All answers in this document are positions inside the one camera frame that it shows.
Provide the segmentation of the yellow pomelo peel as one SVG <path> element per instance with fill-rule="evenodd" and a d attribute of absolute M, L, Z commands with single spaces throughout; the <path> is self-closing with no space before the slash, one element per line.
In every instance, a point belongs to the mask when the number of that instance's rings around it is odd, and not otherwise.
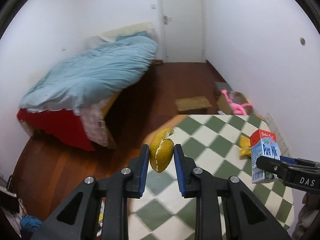
<path fill-rule="evenodd" d="M 149 162 L 154 171 L 162 173 L 172 160 L 174 142 L 170 136 L 174 134 L 172 128 L 159 131 L 150 144 Z"/>

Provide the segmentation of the red blue milk carton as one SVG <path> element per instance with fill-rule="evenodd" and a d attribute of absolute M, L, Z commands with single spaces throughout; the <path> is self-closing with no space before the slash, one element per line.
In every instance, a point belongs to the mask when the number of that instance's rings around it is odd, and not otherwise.
<path fill-rule="evenodd" d="M 259 157 L 280 160 L 276 135 L 263 129 L 257 129 L 250 136 L 252 183 L 271 183 L 278 180 L 275 171 L 268 172 L 257 166 Z"/>

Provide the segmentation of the green white checkered tablecloth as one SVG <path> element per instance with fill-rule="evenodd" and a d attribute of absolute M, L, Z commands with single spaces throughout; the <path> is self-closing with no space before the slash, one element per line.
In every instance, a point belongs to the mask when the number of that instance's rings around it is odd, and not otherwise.
<path fill-rule="evenodd" d="M 190 115 L 177 124 L 171 139 L 186 156 L 212 175 L 239 177 L 285 229 L 294 223 L 293 196 L 281 182 L 253 184 L 251 160 L 239 156 L 241 136 L 250 137 L 257 129 L 268 130 L 258 116 Z M 196 200 L 182 197 L 175 164 L 157 173 L 148 170 L 142 198 L 130 205 L 130 239 L 193 239 Z"/>

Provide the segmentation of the yellow snack wrapper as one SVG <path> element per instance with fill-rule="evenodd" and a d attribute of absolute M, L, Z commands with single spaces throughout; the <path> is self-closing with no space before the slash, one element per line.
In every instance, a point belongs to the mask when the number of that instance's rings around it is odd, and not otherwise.
<path fill-rule="evenodd" d="M 244 135 L 240 136 L 239 139 L 239 156 L 240 157 L 251 157 L 251 143 L 250 139 Z"/>

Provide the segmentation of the small wooden stool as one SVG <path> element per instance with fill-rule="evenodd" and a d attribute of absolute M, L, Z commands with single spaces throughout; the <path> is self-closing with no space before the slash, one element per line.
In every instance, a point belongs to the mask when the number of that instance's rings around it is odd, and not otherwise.
<path fill-rule="evenodd" d="M 192 98 L 176 99 L 175 105 L 180 114 L 206 113 L 212 104 L 205 96 L 195 96 Z"/>

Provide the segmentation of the checkered pink mattress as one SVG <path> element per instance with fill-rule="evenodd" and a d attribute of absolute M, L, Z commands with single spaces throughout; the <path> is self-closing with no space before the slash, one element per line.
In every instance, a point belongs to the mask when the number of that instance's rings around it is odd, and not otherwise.
<path fill-rule="evenodd" d="M 108 146 L 107 129 L 104 122 L 103 107 L 107 100 L 80 109 L 80 119 L 88 139 L 103 147 Z"/>

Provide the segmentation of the red bed sheet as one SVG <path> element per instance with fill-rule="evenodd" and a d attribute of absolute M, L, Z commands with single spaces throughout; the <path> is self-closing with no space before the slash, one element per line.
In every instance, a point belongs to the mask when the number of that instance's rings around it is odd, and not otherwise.
<path fill-rule="evenodd" d="M 61 142 L 85 151 L 95 151 L 92 142 L 86 135 L 81 119 L 73 111 L 43 111 L 31 113 L 20 109 L 17 113 L 19 121 L 23 121 L 37 131 L 51 134 Z"/>

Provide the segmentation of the pink toy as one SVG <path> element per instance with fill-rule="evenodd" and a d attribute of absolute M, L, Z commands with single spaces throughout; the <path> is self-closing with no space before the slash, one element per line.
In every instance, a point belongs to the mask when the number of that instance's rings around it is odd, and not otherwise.
<path fill-rule="evenodd" d="M 253 106 L 239 92 L 223 89 L 220 92 L 219 101 L 222 103 L 219 109 L 226 114 L 246 116 L 253 112 Z"/>

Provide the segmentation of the cardboard box with toys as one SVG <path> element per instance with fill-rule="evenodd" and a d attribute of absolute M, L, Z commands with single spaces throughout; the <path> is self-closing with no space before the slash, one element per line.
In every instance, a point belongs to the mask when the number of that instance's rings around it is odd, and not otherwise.
<path fill-rule="evenodd" d="M 252 115 L 253 106 L 240 92 L 235 92 L 226 82 L 215 85 L 218 110 L 226 115 Z"/>

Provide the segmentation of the blue jacket pile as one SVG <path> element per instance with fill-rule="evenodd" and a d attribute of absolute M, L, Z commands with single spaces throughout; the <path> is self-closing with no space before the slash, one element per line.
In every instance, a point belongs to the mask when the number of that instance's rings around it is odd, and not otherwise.
<path fill-rule="evenodd" d="M 23 216 L 20 222 L 21 231 L 34 233 L 42 225 L 42 221 L 30 215 Z"/>

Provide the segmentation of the light blue duvet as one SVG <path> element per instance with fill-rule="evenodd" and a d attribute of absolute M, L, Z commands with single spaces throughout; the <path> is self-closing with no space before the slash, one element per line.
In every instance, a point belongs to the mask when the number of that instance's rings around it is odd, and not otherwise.
<path fill-rule="evenodd" d="M 29 112 L 65 109 L 78 114 L 137 83 L 156 58 L 157 47 L 145 31 L 102 43 L 59 62 L 18 106 Z"/>

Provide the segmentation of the white door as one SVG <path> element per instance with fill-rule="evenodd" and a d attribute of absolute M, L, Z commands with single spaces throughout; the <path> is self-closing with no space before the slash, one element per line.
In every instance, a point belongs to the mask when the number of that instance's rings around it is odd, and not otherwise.
<path fill-rule="evenodd" d="M 160 0 L 165 60 L 204 62 L 203 0 Z"/>

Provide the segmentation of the white wall sockets strip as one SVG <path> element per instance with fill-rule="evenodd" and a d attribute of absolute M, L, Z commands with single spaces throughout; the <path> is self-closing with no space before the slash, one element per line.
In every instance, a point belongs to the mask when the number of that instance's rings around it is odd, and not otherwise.
<path fill-rule="evenodd" d="M 268 124 L 270 131 L 276 134 L 276 138 L 277 138 L 277 142 L 278 142 L 278 146 L 279 146 L 281 155 L 291 158 L 292 154 L 291 154 L 291 150 L 289 148 L 289 145 L 287 144 L 280 128 L 276 124 L 276 122 L 273 119 L 273 117 L 271 116 L 271 114 L 269 112 L 267 112 L 264 119 L 265 119 L 266 123 Z"/>

